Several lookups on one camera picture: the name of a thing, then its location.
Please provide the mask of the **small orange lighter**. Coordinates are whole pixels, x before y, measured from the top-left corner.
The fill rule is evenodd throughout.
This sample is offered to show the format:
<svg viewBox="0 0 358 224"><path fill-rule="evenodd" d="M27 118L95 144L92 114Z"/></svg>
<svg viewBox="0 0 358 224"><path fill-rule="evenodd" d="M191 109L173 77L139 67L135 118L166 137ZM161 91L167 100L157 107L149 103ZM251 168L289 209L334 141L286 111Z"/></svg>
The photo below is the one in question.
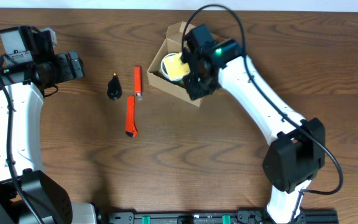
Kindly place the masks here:
<svg viewBox="0 0 358 224"><path fill-rule="evenodd" d="M142 69L140 66L134 67L134 85L136 96L142 96Z"/></svg>

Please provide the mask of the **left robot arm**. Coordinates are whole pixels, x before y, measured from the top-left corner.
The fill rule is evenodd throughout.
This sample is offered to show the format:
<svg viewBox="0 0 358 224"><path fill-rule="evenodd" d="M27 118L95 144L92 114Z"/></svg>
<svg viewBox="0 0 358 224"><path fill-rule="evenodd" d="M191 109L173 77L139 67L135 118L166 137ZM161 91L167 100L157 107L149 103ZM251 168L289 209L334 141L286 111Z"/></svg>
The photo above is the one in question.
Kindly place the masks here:
<svg viewBox="0 0 358 224"><path fill-rule="evenodd" d="M46 173L40 115L47 88L83 76L75 50L0 56L0 223L97 223L91 203L75 203Z"/></svg>

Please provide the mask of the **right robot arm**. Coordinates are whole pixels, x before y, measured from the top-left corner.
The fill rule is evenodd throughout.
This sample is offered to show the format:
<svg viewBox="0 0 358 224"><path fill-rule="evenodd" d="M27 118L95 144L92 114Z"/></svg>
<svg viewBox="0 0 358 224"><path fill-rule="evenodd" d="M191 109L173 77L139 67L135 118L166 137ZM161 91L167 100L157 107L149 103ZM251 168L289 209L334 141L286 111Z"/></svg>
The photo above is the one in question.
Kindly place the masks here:
<svg viewBox="0 0 358 224"><path fill-rule="evenodd" d="M323 124L306 120L290 108L264 81L250 57L243 57L235 40L218 42L205 25L184 36L181 59L190 66L183 83L191 100L223 88L245 109L262 132L269 149L262 167L272 183L266 211L275 223L290 223L300 215L299 195L325 164L325 152L300 132L303 128L324 141Z"/></svg>

